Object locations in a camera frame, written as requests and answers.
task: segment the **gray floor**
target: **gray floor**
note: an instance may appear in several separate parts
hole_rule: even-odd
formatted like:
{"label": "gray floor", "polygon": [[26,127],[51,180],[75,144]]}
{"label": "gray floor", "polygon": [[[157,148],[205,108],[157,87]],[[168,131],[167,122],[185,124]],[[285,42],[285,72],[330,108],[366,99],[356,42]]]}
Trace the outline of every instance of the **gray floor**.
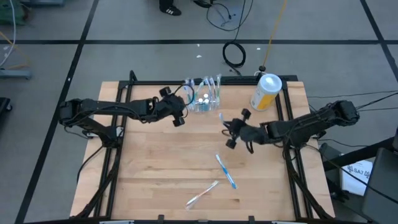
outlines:
{"label": "gray floor", "polygon": [[[67,1],[65,7],[33,9],[28,25],[18,27],[17,38],[26,40],[78,40],[93,0]],[[242,0],[219,0],[239,15]],[[385,39],[398,39],[395,10],[398,2],[368,0]],[[233,32],[218,30],[206,21],[206,9],[179,0],[181,17],[158,11],[157,0],[100,0],[88,40],[232,39]],[[282,1],[254,1],[239,39],[268,39]],[[221,19],[210,13],[215,23]],[[239,16],[226,27],[238,23]],[[9,37],[11,28],[0,26]],[[360,1],[289,1],[276,39],[376,40]],[[267,45],[246,44],[246,64],[240,69],[252,75],[262,63]],[[205,75],[234,75],[223,62],[223,44],[85,45],[67,99],[97,98],[101,82],[128,78],[131,69],[139,80],[181,80]],[[0,80],[0,96],[9,97],[14,110],[4,120],[0,134],[0,223],[12,223],[43,145],[59,94],[70,68],[76,45],[20,45],[32,60],[34,77]],[[389,45],[398,57],[398,45]],[[231,61],[240,52],[227,50]],[[14,52],[8,65],[23,62]],[[398,90],[398,82],[380,45],[273,45],[267,71],[295,74],[304,82],[308,96],[330,96],[369,91]],[[355,96],[356,105],[384,96]],[[310,98],[319,108],[336,99]],[[398,106],[389,98],[369,108]],[[398,124],[396,110],[364,111],[357,125],[331,128],[327,138],[347,144],[368,145],[391,137]],[[354,150],[328,142],[342,152]],[[86,141],[65,134],[58,126],[40,176],[26,222],[67,218],[75,192],[76,172]],[[338,215],[345,210],[336,205]]]}

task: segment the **shoe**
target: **shoe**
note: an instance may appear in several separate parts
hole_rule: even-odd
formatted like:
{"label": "shoe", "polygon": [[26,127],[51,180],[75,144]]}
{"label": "shoe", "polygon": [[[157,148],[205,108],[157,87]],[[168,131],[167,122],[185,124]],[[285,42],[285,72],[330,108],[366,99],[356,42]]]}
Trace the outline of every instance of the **shoe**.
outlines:
{"label": "shoe", "polygon": [[164,13],[167,13],[167,14],[170,14],[170,15],[172,15],[172,16],[179,16],[179,15],[181,15],[181,11],[180,11],[179,9],[177,9],[175,6],[170,6],[170,7],[168,7],[168,8],[165,9],[165,10],[160,9],[160,11],[161,11],[161,12],[164,12]]}

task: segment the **white cable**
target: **white cable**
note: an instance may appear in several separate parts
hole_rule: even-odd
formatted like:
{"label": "white cable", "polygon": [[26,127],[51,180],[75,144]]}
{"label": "white cable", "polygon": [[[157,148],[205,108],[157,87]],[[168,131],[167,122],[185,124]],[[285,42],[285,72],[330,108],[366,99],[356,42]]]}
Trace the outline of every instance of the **white cable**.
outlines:
{"label": "white cable", "polygon": [[17,38],[17,26],[16,26],[16,23],[15,23],[15,10],[14,10],[14,5],[12,4],[12,0],[9,0],[9,1],[10,1],[10,4],[11,4],[11,9],[12,9],[12,21],[13,21],[13,24],[14,24],[14,38],[13,38],[13,40],[12,40],[12,45],[11,45],[10,51],[8,51],[8,54],[6,55],[6,57],[4,58],[4,60],[0,63],[0,67],[2,67],[2,65],[4,65],[4,63],[6,63],[6,60],[8,59],[8,57],[10,56],[10,54],[11,54],[13,48],[14,48],[15,39]]}

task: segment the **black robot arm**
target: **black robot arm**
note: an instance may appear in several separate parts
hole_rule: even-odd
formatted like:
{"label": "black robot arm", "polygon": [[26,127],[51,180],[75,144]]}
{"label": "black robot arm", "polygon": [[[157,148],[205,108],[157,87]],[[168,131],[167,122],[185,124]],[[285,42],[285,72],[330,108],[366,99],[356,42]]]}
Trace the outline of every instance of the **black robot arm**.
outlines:
{"label": "black robot arm", "polygon": [[79,126],[83,134],[93,133],[100,137],[104,147],[114,147],[118,143],[115,127],[103,126],[90,118],[93,114],[124,115],[142,123],[160,121],[167,116],[173,116],[174,126],[183,125],[184,100],[171,92],[169,87],[160,90],[162,99],[153,97],[144,100],[133,100],[127,103],[96,101],[91,99],[74,99],[60,104],[59,123],[65,127]]}
{"label": "black robot arm", "polygon": [[273,144],[287,138],[291,146],[300,147],[314,134],[334,125],[353,125],[359,119],[359,113],[354,104],[345,100],[329,103],[318,111],[290,121],[261,123],[260,127],[246,124],[245,120],[249,119],[251,115],[247,109],[243,109],[242,115],[243,119],[234,118],[232,121],[224,122],[231,135],[231,139],[227,141],[226,145],[231,149],[234,149],[237,138],[241,138],[246,143],[257,144]]}

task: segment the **wooden table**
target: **wooden table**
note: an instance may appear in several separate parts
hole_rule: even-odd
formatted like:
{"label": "wooden table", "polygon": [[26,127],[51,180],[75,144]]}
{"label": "wooden table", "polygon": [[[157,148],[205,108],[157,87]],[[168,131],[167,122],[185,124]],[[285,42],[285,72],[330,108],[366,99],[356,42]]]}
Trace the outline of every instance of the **wooden table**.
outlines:
{"label": "wooden table", "polygon": [[[114,101],[118,82],[104,82],[99,100]],[[137,85],[132,99],[152,98],[163,86]],[[294,117],[309,113],[302,82],[288,82]],[[235,150],[225,146],[227,137],[218,113],[225,120],[240,118],[248,108],[248,121],[258,125],[278,120],[275,103],[267,111],[258,112],[249,101],[255,86],[222,86],[221,109],[202,114],[190,113],[185,124],[175,128],[172,117],[141,124],[127,120],[121,164],[119,168],[112,219],[155,220],[295,220],[289,181],[280,148],[273,145],[254,145],[250,154],[242,142]],[[282,107],[285,110],[281,93]],[[110,116],[95,116],[95,120],[110,125]],[[315,141],[309,144],[316,146]],[[85,159],[101,145],[99,139],[88,141]],[[91,199],[101,175],[103,150],[81,172],[71,215],[76,215]],[[219,154],[238,185],[232,189],[215,159]],[[301,150],[308,188],[320,205],[334,216],[320,154],[309,147]],[[197,202],[192,210],[184,205],[196,194],[217,185]],[[302,194],[297,188],[301,214],[305,216]],[[104,194],[101,214],[104,215],[108,193]]]}

